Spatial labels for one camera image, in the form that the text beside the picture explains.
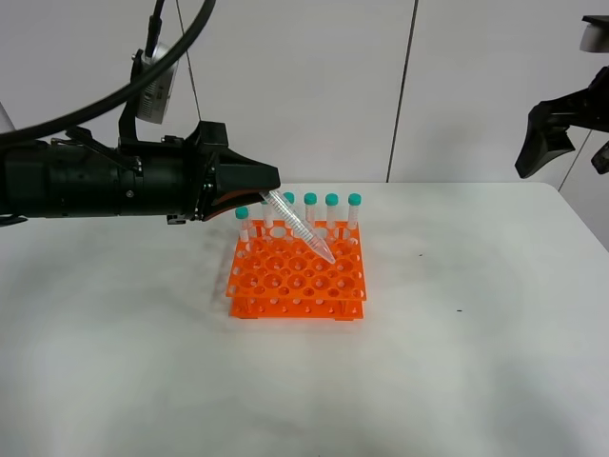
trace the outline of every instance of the tube cap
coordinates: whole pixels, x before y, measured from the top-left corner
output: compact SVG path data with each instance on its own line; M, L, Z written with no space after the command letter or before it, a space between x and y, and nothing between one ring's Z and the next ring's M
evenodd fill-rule
M284 197L290 204L294 205L296 199L294 198L294 194L292 192L285 192Z
M247 219L247 216L249 216L249 210L246 207L238 207L235 209L235 216L237 216L237 219L240 220Z
M336 193L328 193L325 197L325 203L329 207L336 207L339 204L339 196Z
M304 195L304 204L305 205L315 205L317 203L317 195L313 192L306 193Z
M352 193L349 195L349 205L352 207L358 207L362 204L362 196L359 193Z

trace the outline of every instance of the white table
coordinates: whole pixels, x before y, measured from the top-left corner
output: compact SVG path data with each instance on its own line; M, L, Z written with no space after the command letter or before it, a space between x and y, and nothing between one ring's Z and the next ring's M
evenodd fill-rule
M363 321L229 318L232 214L2 229L1 455L609 455L609 253L555 190L284 190L363 195Z

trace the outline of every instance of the test tube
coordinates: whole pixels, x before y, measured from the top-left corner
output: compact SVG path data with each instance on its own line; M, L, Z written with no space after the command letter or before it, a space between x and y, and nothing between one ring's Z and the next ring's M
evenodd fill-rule
M325 197L325 226L328 230L333 230L336 228L336 213L338 211L338 205L339 196L336 193L328 193Z
M346 227L349 230L354 230L358 226L358 212L362 204L362 196L359 193L349 195L349 218Z
M293 208L294 202L296 201L294 194L292 192L284 192L284 198L289 202L290 207ZM290 227L285 227L285 230L287 236L294 236L293 230Z
M265 220L265 229L273 228L273 207L263 200L263 219Z
M238 207L235 209L235 215L241 223L239 226L239 239L244 243L247 243L249 241L249 228L251 227L249 210L247 210L246 207Z
M317 205L317 195L312 192L304 195L304 218L315 228L315 205Z

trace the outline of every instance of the test tube rack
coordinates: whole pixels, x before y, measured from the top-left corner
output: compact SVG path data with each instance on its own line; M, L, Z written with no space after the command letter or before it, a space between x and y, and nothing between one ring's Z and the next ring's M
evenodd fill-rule
M363 319L366 299L360 228L349 230L338 221L326 238L335 264L312 252L299 239L275 236L287 233L283 221L265 229L254 220L248 242L237 243L226 296L232 298L230 315L257 318ZM325 230L325 221L315 229Z

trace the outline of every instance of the robotic arm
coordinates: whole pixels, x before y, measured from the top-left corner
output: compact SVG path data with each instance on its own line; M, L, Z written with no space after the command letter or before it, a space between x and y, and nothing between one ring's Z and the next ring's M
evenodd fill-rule
M213 3L206 0L202 7L207 17ZM200 121L187 138L166 136L160 143L138 140L136 117L156 124L163 121L179 57L171 62L180 42L171 50L158 43L162 6L163 1L157 0L150 16L146 50L133 55L130 86L143 90L126 98L117 148L99 143L77 124L120 105L118 97L111 101L114 106L106 109L107 103L96 115L85 113L87 107L41 126L0 135L0 227L28 217L165 215L171 225L205 221L259 202L260 192L281 185L277 169L228 147L224 124ZM183 40L194 41L198 32L192 37L187 31ZM130 86L121 90L128 92ZM64 124L68 140L37 139L63 130L57 126Z
M588 28L581 49L609 52L609 16L585 16ZM570 126L609 132L609 67L604 67L587 89L539 103L529 113L528 128L516 170L528 178L551 160L575 150L566 131ZM597 152L592 165L609 172L609 143Z

